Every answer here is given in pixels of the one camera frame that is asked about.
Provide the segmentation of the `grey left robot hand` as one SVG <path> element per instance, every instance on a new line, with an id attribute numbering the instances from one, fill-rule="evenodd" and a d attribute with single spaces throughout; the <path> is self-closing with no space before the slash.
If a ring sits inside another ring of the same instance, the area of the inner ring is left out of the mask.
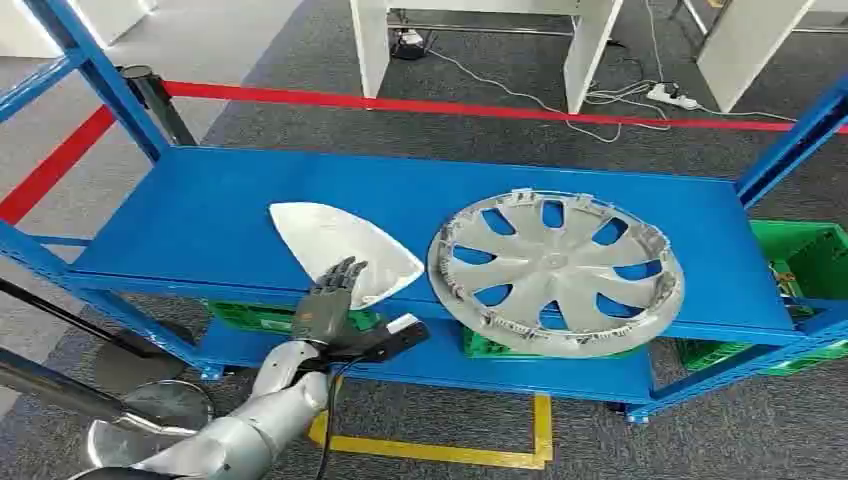
<path id="1" fill-rule="evenodd" d="M 353 288 L 367 265 L 367 261 L 351 256 L 322 274 L 297 305 L 292 337 L 338 358 L 368 355 L 387 342 L 390 333 L 385 321 L 365 332 L 349 323 Z"/>

